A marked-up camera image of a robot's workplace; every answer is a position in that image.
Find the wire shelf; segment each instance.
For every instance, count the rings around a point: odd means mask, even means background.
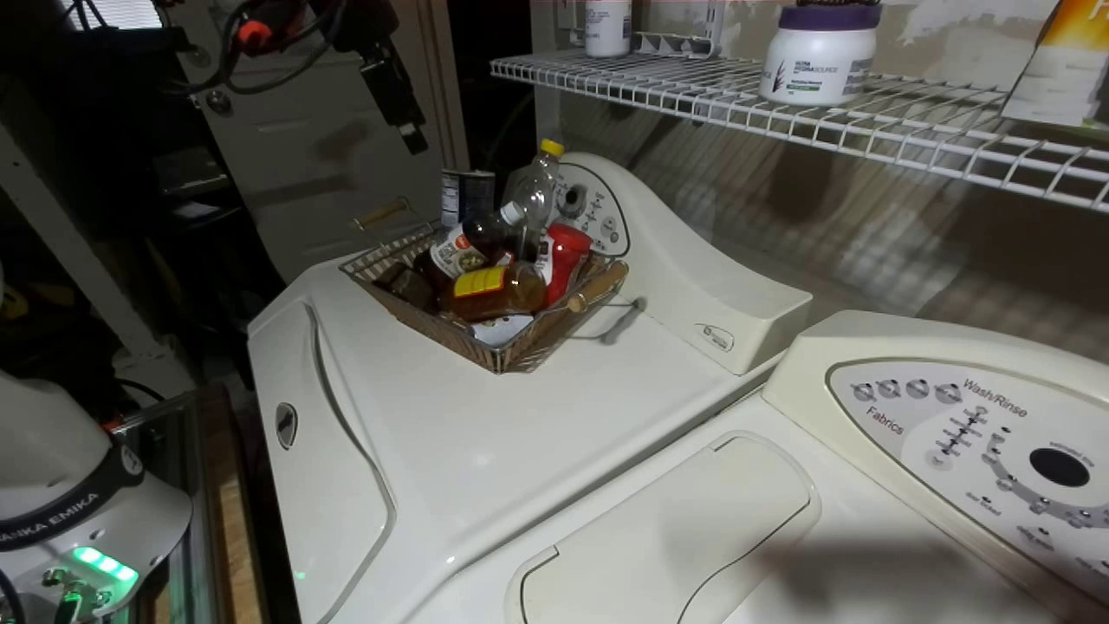
[[[1006,133],[1005,91],[871,74],[845,108],[797,106],[760,98],[761,71],[752,59],[597,59],[577,49],[492,61],[492,74],[509,80],[1109,212],[1109,151],[1068,144],[1079,136],[1061,132],[1062,141]]]

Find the washer lid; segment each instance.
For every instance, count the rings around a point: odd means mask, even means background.
[[[508,621],[721,622],[818,516],[812,481],[784,451],[728,434],[525,563]]]

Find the bottle label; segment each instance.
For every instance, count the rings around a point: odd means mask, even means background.
[[[428,253],[431,255],[431,262],[435,262],[435,265],[451,279],[457,279],[462,273],[480,268],[489,260],[466,238],[461,224],[451,227],[447,237],[441,243],[433,244]]]
[[[496,291],[505,287],[506,266],[471,270],[455,279],[455,297]]]
[[[539,241],[539,257],[536,258],[536,269],[543,276],[543,283],[550,285],[554,275],[554,262],[551,253],[554,250],[554,238],[550,234],[543,234]]]

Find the wicker basket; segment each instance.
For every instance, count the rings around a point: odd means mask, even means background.
[[[578,283],[566,296],[539,311],[535,320],[510,342],[492,348],[470,336],[466,326],[428,315],[374,283],[397,262],[410,266],[413,258],[431,246],[434,238],[435,232],[424,227],[383,244],[343,264],[340,268],[398,321],[496,375],[533,371],[583,319],[583,311],[610,297],[628,274],[624,262],[591,256],[582,267]]]

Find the control panel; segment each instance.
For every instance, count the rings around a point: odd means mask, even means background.
[[[623,209],[611,188],[592,171],[563,163],[554,188],[556,219],[593,238],[593,252],[624,255],[630,241]]]
[[[886,454],[995,536],[1109,606],[1109,410],[984,368],[840,365],[836,401]]]

